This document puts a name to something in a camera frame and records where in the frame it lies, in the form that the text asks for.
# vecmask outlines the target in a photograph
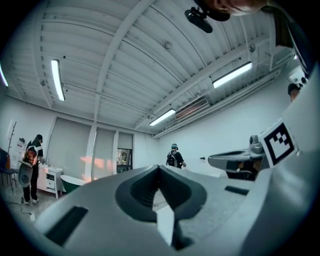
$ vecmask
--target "drawer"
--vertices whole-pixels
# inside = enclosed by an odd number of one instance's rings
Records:
[[[51,179],[46,179],[46,187],[50,189],[55,189],[55,181]]]

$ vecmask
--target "cable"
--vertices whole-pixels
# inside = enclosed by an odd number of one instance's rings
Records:
[[[160,204],[163,204],[163,203],[166,203],[166,202],[167,202],[167,201],[154,203],[154,204],[153,204],[153,207],[158,207]]]
[[[28,214],[28,215],[31,215],[32,213],[31,212],[23,212],[22,211],[22,204],[20,203],[17,203],[17,202],[9,202],[9,201],[5,201],[8,205],[17,205],[17,206],[20,206],[20,210],[23,214]]]

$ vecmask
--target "ceiling light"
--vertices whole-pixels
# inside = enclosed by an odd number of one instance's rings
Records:
[[[8,87],[9,85],[8,85],[8,82],[7,82],[7,80],[5,78],[5,75],[4,75],[3,71],[2,71],[1,63],[0,63],[0,74],[1,74],[2,81],[4,82],[4,85],[6,87]]]
[[[155,126],[159,124],[161,121],[165,120],[166,118],[172,116],[174,113],[176,113],[175,110],[170,109],[168,112],[164,113],[162,116],[158,117],[156,120],[150,123],[150,126]]]
[[[53,75],[53,81],[54,81],[56,93],[58,94],[59,100],[64,102],[66,98],[65,98],[65,94],[61,84],[59,60],[57,59],[51,60],[51,68],[52,68],[52,75]]]
[[[229,72],[228,74],[226,74],[226,75],[222,76],[221,78],[219,78],[218,80],[214,81],[213,82],[214,88],[218,88],[219,86],[222,86],[226,82],[230,81],[231,79],[236,78],[237,76],[250,70],[251,68],[252,68],[252,62],[248,62],[248,63],[238,67],[237,69]]]

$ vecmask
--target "ceiling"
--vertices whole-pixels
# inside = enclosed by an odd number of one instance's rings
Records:
[[[7,94],[158,134],[179,122],[172,116],[149,126],[169,109],[202,96],[210,106],[219,104],[292,59],[291,49],[276,47],[271,15],[210,19],[213,33],[206,34],[186,20],[184,12],[192,6],[193,0],[45,0],[16,29],[1,56]],[[52,59],[60,62],[65,101],[56,93]],[[214,89],[212,81],[248,61],[251,70]]]

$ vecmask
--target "floor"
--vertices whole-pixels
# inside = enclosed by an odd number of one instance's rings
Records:
[[[38,189],[37,196],[39,202],[37,204],[33,204],[32,202],[30,205],[21,204],[23,188],[19,182],[16,182],[15,186],[14,180],[12,181],[12,191],[10,181],[7,184],[6,176],[3,175],[3,185],[1,180],[0,186],[2,198],[7,203],[9,210],[15,217],[19,218],[23,222],[32,224],[32,222],[36,220],[46,208],[57,201],[55,194]]]
[[[37,196],[39,202],[37,204],[33,204],[32,202],[30,202],[30,205],[21,204],[23,188],[18,182],[15,186],[14,181],[12,186],[13,191],[10,186],[10,181],[7,184],[7,179],[5,175],[3,175],[3,185],[2,181],[0,181],[1,196],[7,203],[12,215],[19,222],[32,225],[46,208],[57,201],[55,194],[38,189]],[[152,210],[157,213],[158,231],[167,244],[170,245],[174,226],[174,213],[168,206],[166,199],[160,190],[158,190],[154,195]]]

